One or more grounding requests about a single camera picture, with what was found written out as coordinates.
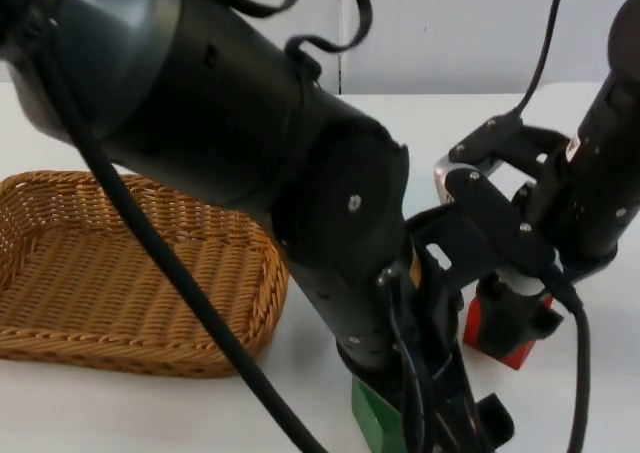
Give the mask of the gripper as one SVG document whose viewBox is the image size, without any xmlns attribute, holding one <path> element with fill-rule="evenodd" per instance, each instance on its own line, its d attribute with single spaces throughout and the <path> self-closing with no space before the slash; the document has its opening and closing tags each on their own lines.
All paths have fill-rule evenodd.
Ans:
<svg viewBox="0 0 640 453">
<path fill-rule="evenodd" d="M 540 341 L 556 332 L 563 316 L 544 306 L 539 294 L 516 293 L 501 277 L 492 273 L 477 288 L 480 324 L 477 343 L 494 357 L 504 358 L 531 341 Z M 484 433 L 489 441 L 510 441 L 514 422 L 495 393 L 476 403 Z"/>
<path fill-rule="evenodd" d="M 402 365 L 402 428 L 410 452 L 493 452 L 484 433 L 457 340 L 458 297 L 425 237 L 453 208 L 407 221 L 394 262 L 394 336 Z"/>
</svg>

